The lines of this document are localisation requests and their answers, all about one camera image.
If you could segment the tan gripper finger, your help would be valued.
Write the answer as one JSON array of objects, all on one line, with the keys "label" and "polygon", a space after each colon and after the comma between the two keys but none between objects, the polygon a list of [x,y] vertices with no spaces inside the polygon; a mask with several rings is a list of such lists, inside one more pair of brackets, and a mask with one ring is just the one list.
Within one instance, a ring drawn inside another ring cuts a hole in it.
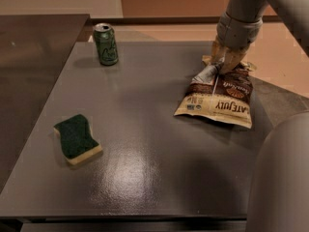
[{"label": "tan gripper finger", "polygon": [[227,47],[222,45],[219,39],[215,39],[211,46],[211,62],[224,65],[226,63],[226,52]]},{"label": "tan gripper finger", "polygon": [[224,46],[220,73],[225,74],[231,72],[242,61],[248,49],[248,46],[241,48],[229,48]]}]

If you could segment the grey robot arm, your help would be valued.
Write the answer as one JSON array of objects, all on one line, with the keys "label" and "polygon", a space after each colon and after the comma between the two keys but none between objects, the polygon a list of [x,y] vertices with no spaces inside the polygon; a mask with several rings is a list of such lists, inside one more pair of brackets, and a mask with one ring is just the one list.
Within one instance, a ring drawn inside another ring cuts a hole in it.
[{"label": "grey robot arm", "polygon": [[[272,7],[308,50],[308,0],[229,0],[217,25],[212,59],[227,72],[245,56]],[[309,111],[298,94],[258,84],[273,125],[257,156],[248,199],[245,232],[309,232]]]}]

